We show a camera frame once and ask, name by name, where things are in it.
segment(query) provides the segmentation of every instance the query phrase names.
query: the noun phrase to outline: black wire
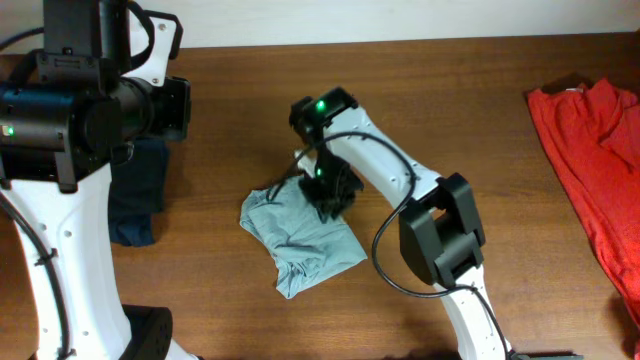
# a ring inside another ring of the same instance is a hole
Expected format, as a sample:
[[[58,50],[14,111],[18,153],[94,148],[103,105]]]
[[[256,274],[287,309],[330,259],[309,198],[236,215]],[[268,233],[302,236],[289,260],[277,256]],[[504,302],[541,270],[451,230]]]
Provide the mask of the black wire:
[[[36,234],[27,220],[22,216],[22,214],[20,214],[20,212],[18,212],[18,210],[9,202],[9,200],[7,200],[7,198],[2,193],[0,193],[0,207],[2,207],[2,209],[6,211],[6,213],[13,219],[13,221],[15,221],[18,226],[20,226],[22,231],[24,231],[24,233],[29,237],[31,243],[38,251],[38,255],[40,256],[40,261],[38,263],[41,263],[47,272],[47,277],[49,278],[49,283],[51,285],[51,291],[53,292],[53,298],[55,299],[56,308],[58,310],[58,318],[60,320],[62,348],[58,353],[58,359],[67,359],[72,354],[69,351],[69,318],[67,317],[67,311],[64,307],[64,298],[62,297],[60,282],[58,281],[56,270],[51,262],[52,255],[47,253],[47,248],[42,243],[42,240],[40,240],[40,238],[38,237],[38,234]]]
[[[389,275],[387,275],[387,273],[384,272],[384,270],[382,269],[382,266],[380,266],[380,262],[378,261],[378,244],[380,243],[380,239],[382,238],[382,235],[387,230],[389,225],[391,225],[393,220],[395,220],[395,218],[398,216],[398,214],[400,214],[400,212],[404,209],[404,207],[407,205],[407,203],[409,201],[411,201],[411,199],[413,198],[413,193],[414,193],[415,188],[416,188],[416,182],[418,180],[418,177],[417,177],[415,171],[413,170],[413,167],[411,166],[411,164],[409,164],[409,161],[407,161],[407,159],[404,157],[404,155],[402,155],[402,153],[400,151],[398,151],[398,149],[396,149],[394,146],[389,144],[387,141],[385,141],[385,140],[383,140],[383,139],[381,139],[379,137],[373,136],[371,134],[368,134],[368,133],[365,133],[365,132],[360,132],[360,131],[346,131],[346,132],[341,132],[341,133],[337,133],[337,134],[333,134],[333,135],[327,136],[326,138],[324,138],[324,139],[322,139],[322,140],[320,140],[320,141],[318,141],[316,143],[311,144],[304,151],[302,151],[300,154],[298,154],[298,156],[296,156],[296,158],[293,160],[292,164],[289,166],[289,168],[287,169],[285,174],[278,181],[278,186],[276,187],[276,190],[275,190],[275,193],[273,194],[273,196],[270,196],[271,189],[273,187],[270,187],[267,190],[267,195],[266,195],[267,196],[267,201],[272,202],[273,200],[275,200],[276,196],[278,195],[278,193],[280,192],[280,190],[284,186],[286,180],[293,173],[295,173],[295,170],[297,168],[298,162],[300,160],[302,160],[302,158],[304,158],[307,154],[309,154],[311,151],[319,148],[320,146],[322,146],[322,145],[324,145],[324,144],[326,144],[326,143],[328,143],[330,141],[333,141],[333,140],[336,140],[336,139],[339,139],[339,138],[343,138],[343,137],[351,137],[351,136],[360,137],[360,138],[362,138],[362,140],[370,139],[370,140],[373,140],[373,141],[377,142],[380,145],[383,145],[385,148],[387,148],[389,151],[391,151],[402,162],[402,164],[407,168],[407,171],[409,172],[409,191],[407,192],[407,195],[400,202],[400,204],[393,210],[393,212],[387,217],[387,219],[382,223],[382,225],[380,226],[380,229],[378,229],[378,232],[376,233],[376,236],[373,238],[373,243],[371,244],[371,261],[373,262],[373,266],[375,267],[375,269],[378,272],[378,274],[380,275],[380,277],[382,277],[382,279],[387,284],[391,285],[391,287],[393,287],[394,289],[400,291],[401,293],[403,293],[405,295],[417,297],[417,298],[423,298],[423,299],[438,299],[438,298],[442,298],[442,297],[451,295],[451,294],[456,293],[458,291],[471,291],[478,298],[478,300],[482,304],[482,307],[485,309],[487,314],[489,314],[489,318],[493,322],[493,325],[496,328],[496,332],[498,333],[498,336],[500,337],[500,341],[502,342],[502,346],[504,348],[505,360],[509,360],[509,349],[507,348],[507,340],[504,337],[504,334],[502,333],[502,329],[500,328],[500,325],[498,324],[498,319],[496,318],[495,314],[491,310],[491,307],[489,306],[489,303],[482,296],[482,294],[480,293],[478,288],[476,288],[474,286],[468,286],[468,285],[456,285],[456,286],[454,286],[452,288],[449,288],[449,289],[446,289],[446,290],[440,291],[440,292],[434,292],[434,293],[416,292],[416,291],[412,291],[412,290],[409,290],[407,288],[404,288],[401,285],[399,285],[398,283],[396,283],[395,281],[393,281],[389,277]]]
[[[39,27],[39,28],[27,30],[25,32],[21,32],[19,34],[13,35],[12,37],[8,38],[7,40],[4,40],[4,41],[0,42],[0,51],[4,51],[6,48],[8,48],[9,46],[17,43],[20,40],[26,39],[26,38],[28,38],[30,36],[42,34],[42,33],[44,33],[44,28],[43,27]]]

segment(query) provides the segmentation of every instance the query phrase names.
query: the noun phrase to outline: red cloth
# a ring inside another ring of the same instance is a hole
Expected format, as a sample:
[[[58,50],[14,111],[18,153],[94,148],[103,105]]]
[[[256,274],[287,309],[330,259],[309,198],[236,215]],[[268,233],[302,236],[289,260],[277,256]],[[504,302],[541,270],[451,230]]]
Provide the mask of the red cloth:
[[[580,90],[536,90],[529,108],[600,265],[640,326],[640,105],[606,80]]]

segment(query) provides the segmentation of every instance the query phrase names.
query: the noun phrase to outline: folded fabric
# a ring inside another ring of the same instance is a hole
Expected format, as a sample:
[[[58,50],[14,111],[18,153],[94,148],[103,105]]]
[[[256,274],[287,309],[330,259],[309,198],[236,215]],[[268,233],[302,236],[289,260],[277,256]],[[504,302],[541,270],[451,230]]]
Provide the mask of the folded fabric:
[[[536,90],[529,107],[600,265],[640,326],[638,98],[602,80],[556,95]]]
[[[252,191],[240,215],[240,225],[275,261],[276,289],[287,299],[367,258],[341,218],[320,221],[298,186],[300,179],[289,179],[273,203],[267,202],[266,190]]]
[[[125,246],[154,243],[151,215],[164,210],[169,149],[164,141],[139,139],[129,161],[111,167],[109,237]]]

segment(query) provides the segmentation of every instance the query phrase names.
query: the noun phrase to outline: white wall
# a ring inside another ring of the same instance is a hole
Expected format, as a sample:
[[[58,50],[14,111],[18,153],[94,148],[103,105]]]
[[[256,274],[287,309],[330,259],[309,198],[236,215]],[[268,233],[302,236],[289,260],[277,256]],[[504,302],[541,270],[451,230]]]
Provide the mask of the white wall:
[[[177,14],[184,47],[635,31],[640,0],[139,0]],[[41,0],[0,0],[0,39],[42,24]],[[24,51],[36,41],[12,48]]]

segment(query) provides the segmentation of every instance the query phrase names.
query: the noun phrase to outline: table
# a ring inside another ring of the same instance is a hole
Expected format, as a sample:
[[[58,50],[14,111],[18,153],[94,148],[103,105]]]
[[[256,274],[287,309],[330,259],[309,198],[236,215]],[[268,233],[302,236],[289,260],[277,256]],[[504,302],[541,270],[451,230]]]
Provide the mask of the table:
[[[443,175],[460,172],[473,186],[490,298],[518,350],[628,358],[636,328],[592,255],[524,94],[573,86],[581,76],[637,91],[637,44],[635,34],[606,34],[183,50],[169,73],[193,86],[189,138],[171,145],[157,244],[112,246],[120,298],[169,307],[175,338],[207,359],[455,351],[440,301],[394,291],[369,261],[285,300],[274,288],[273,260],[238,225],[250,190],[276,179],[301,146],[289,106],[342,85],[416,160]],[[368,252],[390,211],[369,186],[345,215]],[[0,233],[1,352],[24,359],[37,346],[34,305],[4,216]],[[399,282],[430,289],[402,261],[396,225],[380,253]]]

